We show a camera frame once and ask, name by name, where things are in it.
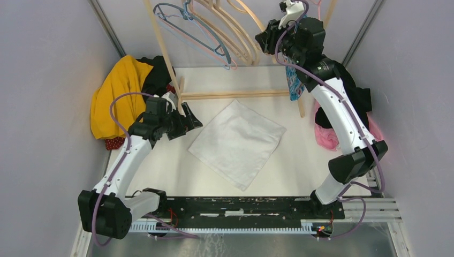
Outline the white garment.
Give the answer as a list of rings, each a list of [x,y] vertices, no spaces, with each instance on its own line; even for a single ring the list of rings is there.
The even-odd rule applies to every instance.
[[[285,132],[285,127],[234,100],[204,127],[188,151],[245,191]]]

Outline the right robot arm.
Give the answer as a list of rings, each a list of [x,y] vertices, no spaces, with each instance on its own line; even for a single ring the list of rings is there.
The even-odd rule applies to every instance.
[[[385,141],[369,132],[349,100],[341,78],[343,66],[323,54],[326,32],[316,18],[281,23],[272,19],[266,29],[255,36],[265,54],[279,52],[290,59],[297,78],[313,95],[326,114],[340,144],[342,155],[328,162],[329,175],[311,193],[309,212],[324,218],[337,201],[354,184],[377,166],[388,151]]]

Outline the blue floral skirt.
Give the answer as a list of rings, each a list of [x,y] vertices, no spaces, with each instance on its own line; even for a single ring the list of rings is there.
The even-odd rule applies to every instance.
[[[294,67],[286,66],[286,79],[289,88],[289,96],[291,101],[296,101],[302,96],[305,86],[301,83],[297,76],[297,70]]]

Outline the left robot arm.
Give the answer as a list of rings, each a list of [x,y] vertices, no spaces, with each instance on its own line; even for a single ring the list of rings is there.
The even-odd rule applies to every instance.
[[[93,236],[123,239],[136,220],[147,214],[165,216],[169,209],[165,191],[146,188],[128,198],[127,190],[163,135],[173,140],[202,126],[187,102],[177,108],[171,96],[149,96],[145,111],[125,131],[125,142],[113,166],[92,190],[83,190],[78,196],[83,230]]]

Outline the wooden hanger front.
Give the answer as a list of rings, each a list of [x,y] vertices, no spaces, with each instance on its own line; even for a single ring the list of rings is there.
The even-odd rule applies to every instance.
[[[236,11],[243,13],[243,14],[248,14],[252,20],[256,23],[258,28],[263,32],[265,30],[264,24],[260,21],[260,19],[257,17],[257,15],[243,2],[240,0],[236,0],[236,2],[241,6],[237,7],[231,0],[227,0],[228,4],[234,8]],[[253,44],[253,49],[255,51],[255,57],[256,59],[252,61],[252,66],[257,66],[260,63],[260,53],[259,53],[259,44],[254,43]]]

